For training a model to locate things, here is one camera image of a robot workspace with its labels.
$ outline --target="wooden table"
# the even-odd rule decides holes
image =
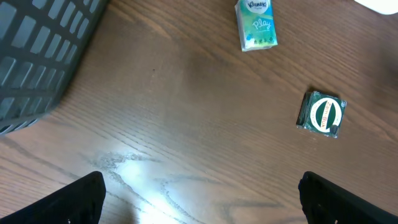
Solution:
[[[236,0],[112,0],[61,105],[0,141],[0,217],[94,170],[102,223],[305,223],[312,170],[398,215],[398,14],[274,1],[279,46],[243,53]],[[310,87],[338,139],[297,129]]]

